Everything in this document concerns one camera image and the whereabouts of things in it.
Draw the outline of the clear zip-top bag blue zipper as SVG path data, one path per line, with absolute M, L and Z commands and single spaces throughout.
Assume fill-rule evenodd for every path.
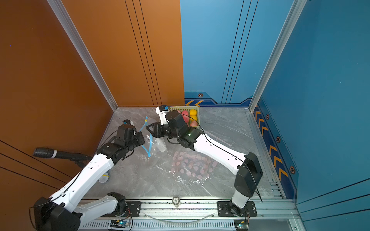
M 164 153 L 167 151 L 167 146 L 163 140 L 163 138 L 155 138 L 147 129 L 146 127 L 156 123 L 156 120 L 153 118 L 149 118 L 148 116 L 145 117 L 145 121 L 141 129 L 139 130 L 142 132 L 145 144 L 142 145 L 145 153 L 148 157 L 153 157 L 159 153 Z

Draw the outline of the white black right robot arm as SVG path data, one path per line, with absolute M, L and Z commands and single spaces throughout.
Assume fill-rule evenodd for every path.
M 181 113 L 170 110 L 166 105 L 157 107 L 156 113 L 160 122 L 148 125 L 146 129 L 149 133 L 155 138 L 176 139 L 184 148 L 202 153 L 225 166 L 235 175 L 235 192 L 229 202 L 231 214 L 251 216 L 252 211 L 247 205 L 255 193 L 260 195 L 258 184 L 263 176 L 257 155 L 240 153 L 218 143 L 205 133 L 200 124 L 191 127 Z

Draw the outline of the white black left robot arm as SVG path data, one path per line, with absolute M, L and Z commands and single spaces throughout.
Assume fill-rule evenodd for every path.
M 129 120 L 121 125 L 115 137 L 102 145 L 93 157 L 77 153 L 61 152 L 50 148 L 36 148 L 38 158 L 67 159 L 88 163 L 63 188 L 49 198 L 41 197 L 29 212 L 33 228 L 37 231 L 76 231 L 86 223 L 106 214 L 117 217 L 128 213 L 125 196 L 110 192 L 99 200 L 83 206 L 80 201 L 96 182 L 119 161 L 133 154 L 135 148 L 145 144 L 142 132 L 137 131 Z

